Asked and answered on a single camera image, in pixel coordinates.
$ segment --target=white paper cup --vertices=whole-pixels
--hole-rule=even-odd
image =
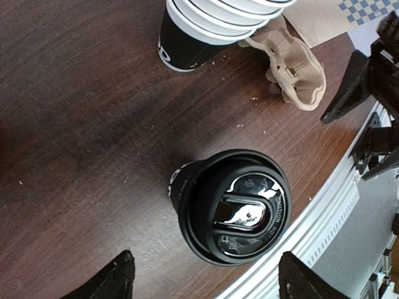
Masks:
[[[266,19],[252,26],[240,26],[221,21],[196,7],[190,0],[173,0],[179,11],[198,27],[207,31],[221,34],[223,36],[241,36],[253,29],[265,26],[269,20]]]
[[[172,70],[190,72],[254,32],[255,29],[233,37],[206,31],[182,15],[173,0],[166,0],[158,53],[161,61]]]
[[[252,14],[272,14],[278,9],[293,5],[296,0],[220,0],[221,2]]]
[[[221,21],[240,25],[240,26],[255,26],[265,20],[274,19],[279,16],[283,9],[274,11],[272,14],[251,14],[249,12],[241,11],[220,0],[190,0],[196,7],[203,12],[213,16]]]

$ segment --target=wooden table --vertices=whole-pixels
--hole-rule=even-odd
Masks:
[[[249,266],[221,268],[185,244],[170,174],[230,148],[273,157],[295,219],[370,109],[319,118],[353,50],[348,36],[314,49],[328,89],[314,112],[281,100],[261,52],[233,46],[190,74],[156,49],[163,1],[0,4],[0,298],[56,299],[123,249],[134,298],[212,298]]]

